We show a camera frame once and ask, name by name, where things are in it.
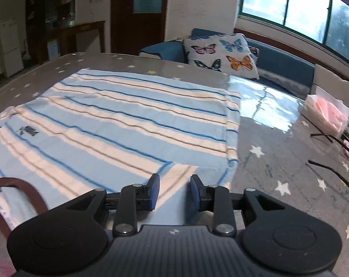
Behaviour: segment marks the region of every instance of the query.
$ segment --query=blue butterfly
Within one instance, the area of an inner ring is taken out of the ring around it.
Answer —
[[[191,38],[191,40],[197,40],[197,39],[208,39],[210,38],[209,35],[201,35],[201,36],[194,36]]]
[[[237,49],[238,52],[242,52],[242,43],[240,39],[235,40],[234,43],[229,43],[226,40],[220,39],[221,44],[226,48],[227,51],[232,52],[233,48]]]

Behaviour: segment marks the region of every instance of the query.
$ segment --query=pink butterfly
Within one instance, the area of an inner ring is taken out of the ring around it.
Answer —
[[[207,47],[200,47],[200,46],[191,46],[192,49],[194,49],[196,51],[196,53],[198,54],[214,54],[215,53],[215,49],[214,47],[216,46],[215,43],[210,44]]]

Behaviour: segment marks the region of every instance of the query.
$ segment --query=window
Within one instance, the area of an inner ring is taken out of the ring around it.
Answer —
[[[341,0],[241,0],[240,14],[277,25],[349,62],[349,6]]]

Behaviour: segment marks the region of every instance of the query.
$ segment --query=pink plastic bag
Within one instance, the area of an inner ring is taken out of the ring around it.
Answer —
[[[335,137],[340,137],[349,123],[349,108],[319,87],[316,95],[307,96],[302,114],[323,133]]]

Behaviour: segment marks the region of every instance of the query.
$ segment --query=orange butterfly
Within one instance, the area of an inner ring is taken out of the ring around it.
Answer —
[[[231,68],[235,71],[238,71],[240,67],[243,69],[243,67],[247,68],[249,71],[253,69],[253,65],[251,64],[250,57],[246,55],[242,60],[238,60],[236,58],[233,58],[232,56],[226,56],[228,61],[231,63]]]

